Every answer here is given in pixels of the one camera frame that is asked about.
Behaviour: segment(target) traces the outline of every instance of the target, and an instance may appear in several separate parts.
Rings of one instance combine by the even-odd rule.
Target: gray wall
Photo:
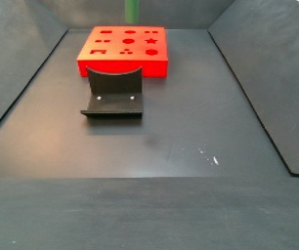
[[[0,119],[66,31],[39,2],[0,1]]]
[[[71,28],[124,23],[126,0],[39,0]],[[235,0],[140,0],[140,23],[210,28]]]
[[[238,0],[210,32],[299,174],[299,3]]]

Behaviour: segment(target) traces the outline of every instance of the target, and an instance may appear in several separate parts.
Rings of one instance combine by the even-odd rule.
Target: green object
[[[139,22],[139,7],[140,7],[140,0],[126,0],[126,22],[127,23]]]

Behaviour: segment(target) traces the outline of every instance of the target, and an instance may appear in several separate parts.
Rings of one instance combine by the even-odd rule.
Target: red block
[[[87,67],[106,73],[123,73],[143,67],[144,77],[167,77],[164,27],[98,26],[78,62],[82,76],[88,76]]]

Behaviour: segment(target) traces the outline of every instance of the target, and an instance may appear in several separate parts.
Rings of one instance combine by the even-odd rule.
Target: star-shaped hole
[[[146,41],[147,41],[148,43],[155,44],[158,40],[155,40],[155,39],[151,38],[151,39],[148,39],[148,40],[146,40]]]

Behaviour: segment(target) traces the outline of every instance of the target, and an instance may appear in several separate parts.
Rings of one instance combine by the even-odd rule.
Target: black bracket
[[[143,115],[143,69],[108,74],[88,68],[91,100],[86,116]]]

